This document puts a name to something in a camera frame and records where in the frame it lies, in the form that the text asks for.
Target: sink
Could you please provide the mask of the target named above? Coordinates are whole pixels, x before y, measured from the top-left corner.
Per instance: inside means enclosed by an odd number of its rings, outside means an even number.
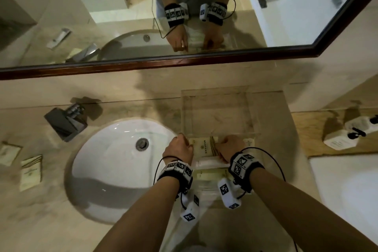
[[[173,137],[164,126],[141,119],[98,131],[82,146],[65,175],[71,203],[90,219],[115,223],[152,186]]]

